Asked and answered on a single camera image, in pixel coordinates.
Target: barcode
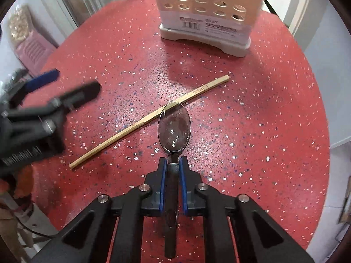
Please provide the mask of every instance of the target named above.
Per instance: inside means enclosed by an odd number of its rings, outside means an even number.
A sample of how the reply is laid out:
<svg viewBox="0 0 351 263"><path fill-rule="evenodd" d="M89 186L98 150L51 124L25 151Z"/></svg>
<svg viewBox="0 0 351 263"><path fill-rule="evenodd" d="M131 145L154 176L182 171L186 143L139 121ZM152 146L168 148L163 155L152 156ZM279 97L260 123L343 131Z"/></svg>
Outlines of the barcode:
<svg viewBox="0 0 351 263"><path fill-rule="evenodd" d="M183 22L183 28L189 28L193 30L200 30L200 24L191 23L191 22Z"/></svg>

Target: transparent spoon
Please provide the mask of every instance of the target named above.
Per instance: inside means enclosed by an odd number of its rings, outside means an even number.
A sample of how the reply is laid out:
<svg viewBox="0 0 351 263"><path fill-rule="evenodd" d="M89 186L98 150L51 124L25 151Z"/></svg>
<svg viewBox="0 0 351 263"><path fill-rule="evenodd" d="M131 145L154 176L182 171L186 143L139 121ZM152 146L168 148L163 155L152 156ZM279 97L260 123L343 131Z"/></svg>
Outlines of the transparent spoon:
<svg viewBox="0 0 351 263"><path fill-rule="evenodd" d="M160 115L157 131L160 145L168 155L163 209L165 257L175 258L179 185L178 158L187 146L191 133L190 117L186 108L177 102L166 105Z"/></svg>

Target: speckled tabletop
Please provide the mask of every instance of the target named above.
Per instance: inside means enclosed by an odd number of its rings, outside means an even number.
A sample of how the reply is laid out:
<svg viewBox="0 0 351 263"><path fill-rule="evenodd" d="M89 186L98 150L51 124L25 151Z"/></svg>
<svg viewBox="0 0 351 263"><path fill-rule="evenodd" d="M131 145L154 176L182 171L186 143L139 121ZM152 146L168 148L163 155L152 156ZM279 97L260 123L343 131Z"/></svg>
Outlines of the speckled tabletop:
<svg viewBox="0 0 351 263"><path fill-rule="evenodd" d="M315 77L284 24L261 12L245 58L190 41L161 39L155 0L113 2L73 32L49 58L59 81L32 94L43 103L97 79L97 101L68 116L67 150L36 163L34 201L61 229L99 194L126 193L165 156L157 122L71 171L68 164L151 111L216 77L230 81L186 104L192 136L183 155L203 181L246 193L304 248L316 229L328 185L329 135ZM143 262L159 262L158 219L145 218ZM202 219L180 215L179 257L204 262Z"/></svg>

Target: white label sticker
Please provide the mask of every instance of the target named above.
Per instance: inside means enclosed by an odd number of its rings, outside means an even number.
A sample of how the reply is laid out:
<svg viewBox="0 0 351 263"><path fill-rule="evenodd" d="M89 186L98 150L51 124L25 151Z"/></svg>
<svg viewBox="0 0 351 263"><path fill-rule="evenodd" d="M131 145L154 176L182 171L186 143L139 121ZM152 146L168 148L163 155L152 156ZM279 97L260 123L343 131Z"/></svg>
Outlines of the white label sticker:
<svg viewBox="0 0 351 263"><path fill-rule="evenodd" d="M168 29L204 34L242 44L247 43L251 32L251 26L234 20L173 11L160 11L160 13L163 26Z"/></svg>

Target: triangular cutout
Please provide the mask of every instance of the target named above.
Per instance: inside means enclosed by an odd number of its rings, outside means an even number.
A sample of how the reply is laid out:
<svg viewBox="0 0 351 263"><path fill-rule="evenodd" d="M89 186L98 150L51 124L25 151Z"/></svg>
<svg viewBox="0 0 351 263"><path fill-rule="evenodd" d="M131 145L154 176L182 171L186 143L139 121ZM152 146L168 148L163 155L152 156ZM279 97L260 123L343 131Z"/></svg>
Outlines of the triangular cutout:
<svg viewBox="0 0 351 263"><path fill-rule="evenodd" d="M264 248L283 242L283 238L257 212L253 212L252 217Z"/></svg>
<svg viewBox="0 0 351 263"><path fill-rule="evenodd" d="M65 235L63 242L76 249L83 248L93 220L94 212L89 212L74 228L71 229L71 231Z"/></svg>

